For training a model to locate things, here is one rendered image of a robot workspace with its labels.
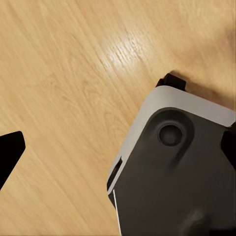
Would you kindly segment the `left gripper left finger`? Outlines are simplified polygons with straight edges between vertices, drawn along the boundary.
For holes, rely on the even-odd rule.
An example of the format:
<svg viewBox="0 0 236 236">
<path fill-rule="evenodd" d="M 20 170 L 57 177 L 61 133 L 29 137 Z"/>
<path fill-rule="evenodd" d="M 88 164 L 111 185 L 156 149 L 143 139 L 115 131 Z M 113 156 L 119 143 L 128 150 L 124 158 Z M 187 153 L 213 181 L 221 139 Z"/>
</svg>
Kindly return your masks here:
<svg viewBox="0 0 236 236">
<path fill-rule="evenodd" d="M 0 136 L 0 190 L 25 149 L 21 131 Z"/>
</svg>

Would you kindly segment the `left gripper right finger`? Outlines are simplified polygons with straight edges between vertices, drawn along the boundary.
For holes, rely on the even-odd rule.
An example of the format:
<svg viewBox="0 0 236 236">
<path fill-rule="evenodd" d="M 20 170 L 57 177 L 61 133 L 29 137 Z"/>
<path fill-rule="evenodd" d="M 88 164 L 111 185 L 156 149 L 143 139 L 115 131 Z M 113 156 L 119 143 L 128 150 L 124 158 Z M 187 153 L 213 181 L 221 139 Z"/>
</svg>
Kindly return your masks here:
<svg viewBox="0 0 236 236">
<path fill-rule="evenodd" d="M 224 131 L 220 148 L 236 170 L 236 133 Z"/>
</svg>

